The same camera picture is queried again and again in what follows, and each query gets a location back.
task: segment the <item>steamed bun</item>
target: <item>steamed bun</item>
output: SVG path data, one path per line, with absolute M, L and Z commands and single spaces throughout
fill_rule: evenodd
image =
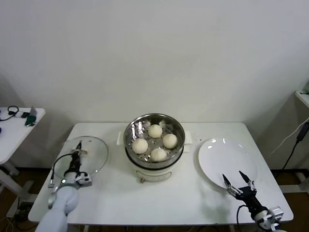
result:
M 159 138 L 163 133 L 162 127 L 157 124 L 153 124 L 148 129 L 148 134 L 152 138 Z
M 175 148 L 177 142 L 177 137 L 174 134 L 167 134 L 163 137 L 163 145 L 168 149 Z
M 154 162 L 163 161 L 163 160 L 166 159 L 166 157 L 167 157 L 167 154 L 166 154 L 165 150 L 163 150 L 161 148 L 154 149 L 150 154 L 150 158 Z
M 146 152 L 147 149 L 148 149 L 148 143 L 144 139 L 137 139 L 132 144 L 132 150 L 136 154 L 142 154 L 142 153 Z

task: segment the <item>floor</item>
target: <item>floor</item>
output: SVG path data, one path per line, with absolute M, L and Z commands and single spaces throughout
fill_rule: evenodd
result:
M 23 185 L 27 180 L 34 180 L 35 184 L 31 189 L 31 193 L 39 193 L 49 171 L 48 170 L 22 170 L 20 175 L 14 177 L 15 181 Z M 299 181 L 295 175 L 291 173 L 282 173 L 278 177 L 279 184 L 298 184 Z M 281 230 L 288 232 L 307 232 L 309 229 L 309 196 L 306 193 L 289 193 L 285 194 L 293 213 L 294 220 L 285 222 L 281 226 Z M 11 204 L 15 200 L 14 194 L 9 190 L 4 189 L 0 194 L 0 232 L 7 229 L 8 221 L 5 219 L 6 212 L 9 210 Z M 25 231 L 25 229 L 35 226 L 30 221 L 16 222 L 12 221 L 14 232 Z M 83 229 L 83 226 L 76 226 L 77 230 Z M 28 230 L 29 232 L 35 231 L 35 228 Z M 197 226 L 197 227 L 117 227 L 117 226 L 92 226 L 89 228 L 90 232 L 228 232 L 228 226 Z M 242 232 L 255 232 L 256 227 L 253 225 L 242 225 Z

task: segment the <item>glass lid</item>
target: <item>glass lid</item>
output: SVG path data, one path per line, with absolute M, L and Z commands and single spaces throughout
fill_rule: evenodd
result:
M 79 142 L 82 143 L 81 152 L 81 172 L 87 172 L 90 175 L 97 173 L 106 163 L 108 158 L 108 148 L 105 142 L 99 138 L 92 136 L 81 136 L 68 140 L 64 143 L 60 156 L 70 154 L 76 149 Z M 69 168 L 71 156 L 65 156 L 58 160 L 55 164 L 55 174 L 59 178 L 63 178 L 64 172 Z

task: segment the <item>black cable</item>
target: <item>black cable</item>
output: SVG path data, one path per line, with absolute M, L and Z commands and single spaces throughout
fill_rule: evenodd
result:
M 10 109 L 12 107 L 16 108 L 16 111 L 11 111 Z M 6 119 L 0 119 L 0 121 L 6 121 L 6 120 L 9 120 L 10 118 L 14 117 L 19 112 L 19 108 L 16 105 L 10 105 L 8 107 L 8 112 L 9 112 L 9 115 L 12 115 L 12 116 L 10 116 L 10 117 L 8 117 Z
M 296 148 L 296 146 L 297 146 L 298 143 L 299 143 L 299 140 L 296 140 L 296 143 L 295 143 L 295 145 L 294 145 L 294 147 L 293 147 L 293 150 L 292 150 L 292 152 L 291 152 L 291 154 L 290 154 L 288 160 L 285 162 L 285 165 L 283 166 L 283 168 L 281 169 L 281 171 L 285 169 L 285 167 L 286 167 L 286 165 L 288 164 L 290 158 L 291 158 L 292 155 L 294 154 L 295 148 Z
M 65 157 L 65 156 L 71 156 L 72 154 L 66 154 L 66 155 L 63 155 L 63 156 L 60 156 L 58 159 L 56 159 L 56 161 L 54 162 L 54 165 L 53 165 L 53 171 L 52 171 L 52 176 L 50 177 L 51 180 L 54 179 L 54 175 L 55 175 L 55 165 L 56 163 L 58 162 L 59 159 Z
M 31 206 L 26 206 L 26 207 L 19 207 L 19 202 L 20 202 L 20 198 L 18 197 L 18 203 L 17 203 L 17 209 L 20 209 L 19 213 L 17 215 L 15 215 L 14 219 L 12 221 L 15 220 L 15 226 L 20 230 L 20 231 L 28 231 L 31 230 L 33 228 L 35 228 L 37 225 L 34 225 L 30 228 L 20 228 L 18 226 L 19 222 L 24 222 L 28 220 L 28 214 L 31 210 Z
M 237 210 L 237 214 L 236 214 L 236 221 L 237 221 L 237 227 L 238 227 L 238 231 L 241 232 L 240 230 L 240 226 L 239 226 L 239 221 L 238 221 L 238 214 L 239 214 L 239 211 L 242 207 L 247 207 L 245 204 L 241 205 L 240 207 L 238 207 L 238 210 Z

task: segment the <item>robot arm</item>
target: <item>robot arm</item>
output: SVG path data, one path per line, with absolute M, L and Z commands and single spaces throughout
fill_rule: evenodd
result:
M 36 232 L 66 232 L 68 230 L 67 214 L 78 202 L 78 191 L 75 187 L 64 186 L 55 193 L 55 202 L 40 221 Z
M 40 221 L 36 232 L 66 232 L 68 230 L 67 215 L 77 206 L 78 189 L 92 184 L 91 175 L 80 172 L 81 150 L 82 144 L 79 143 L 71 154 L 72 160 L 64 173 L 64 179 L 48 200 L 50 210 Z
M 255 197 L 257 190 L 254 186 L 254 181 L 251 181 L 249 177 L 241 171 L 239 171 L 239 173 L 248 186 L 238 189 L 232 186 L 227 177 L 223 174 L 223 180 L 227 187 L 227 192 L 237 200 L 245 202 L 251 213 L 251 218 L 260 229 L 264 231 L 277 231 L 276 229 L 280 226 L 283 211 L 278 206 L 271 209 L 262 206 Z

